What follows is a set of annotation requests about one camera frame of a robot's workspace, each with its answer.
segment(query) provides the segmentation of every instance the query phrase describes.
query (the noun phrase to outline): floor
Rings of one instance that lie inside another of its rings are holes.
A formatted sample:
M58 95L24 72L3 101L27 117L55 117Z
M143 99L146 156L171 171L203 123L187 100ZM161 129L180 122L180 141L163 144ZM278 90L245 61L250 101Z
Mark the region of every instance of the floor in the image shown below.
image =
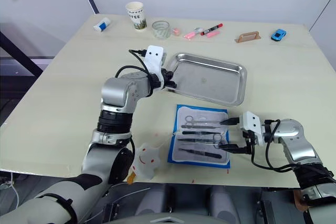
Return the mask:
M25 92L34 83L34 77L23 79L10 79L7 83L1 80L1 100L0 100L0 120L1 124L6 120L15 106L19 103ZM60 181L62 178L23 175L18 174L15 187L20 196L20 204L35 197L39 192L48 188L52 184ZM109 194L103 197L93 209L91 216L97 215L102 211L106 204L114 202L116 199L131 192L142 190L154 186L151 183L135 183L131 186L122 184L113 187ZM176 191L176 201L174 212L189 212L199 215L207 215L206 192L209 185L187 185L174 184L169 185ZM257 211L260 200L269 200L271 202L274 220L276 224L282 223L304 223L302 213L299 212L293 203L292 191L290 190L270 190L269 188L258 187L235 187L227 186L226 190L231 194L234 204L237 208L240 221L243 224L264 223L262 217ZM117 201L120 205L117 219L133 216L141 199L146 191L132 194ZM13 210L16 205L16 197L11 188L0 190L0 216ZM88 224L102 223L102 214L87 222Z

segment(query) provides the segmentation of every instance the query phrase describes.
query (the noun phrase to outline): stainless steel tray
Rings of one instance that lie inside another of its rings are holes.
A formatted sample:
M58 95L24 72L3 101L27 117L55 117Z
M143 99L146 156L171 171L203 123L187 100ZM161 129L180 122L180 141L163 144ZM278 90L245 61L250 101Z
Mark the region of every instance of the stainless steel tray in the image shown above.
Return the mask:
M180 52L167 70L174 72L177 84L169 91L226 106L244 100L247 71L242 65Z

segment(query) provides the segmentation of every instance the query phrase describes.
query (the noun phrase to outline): wooden table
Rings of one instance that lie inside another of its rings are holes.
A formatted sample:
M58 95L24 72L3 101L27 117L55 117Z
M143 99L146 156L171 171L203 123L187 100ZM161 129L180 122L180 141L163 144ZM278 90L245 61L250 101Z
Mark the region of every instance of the wooden table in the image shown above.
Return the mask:
M111 25L102 33L93 29L102 17ZM149 18L148 24L161 18ZM246 110L264 119L293 118L304 127L324 165L336 172L336 74L303 25L170 19L186 34L194 27L223 23L220 34L188 41L173 35L153 37L151 27L139 33L127 16L93 15L55 57L27 92L0 131L0 168L47 176L77 176L100 113L101 87L124 65L138 65L128 49L148 45L165 48L167 60L189 52L243 65L248 72L244 102L228 107L229 116ZM281 42L270 39L278 28L287 31ZM237 44L241 33L259 31L261 39ZM162 166L151 180L159 183L298 187L292 172L278 174L259 169L245 154L231 155L232 168L198 167L166 162L177 104L225 108L175 93L161 91L139 101L133 116L136 146L148 142L161 147ZM230 128L232 143L244 144L241 132ZM265 149L256 148L256 161L265 164ZM274 166L286 164L282 146L273 144Z

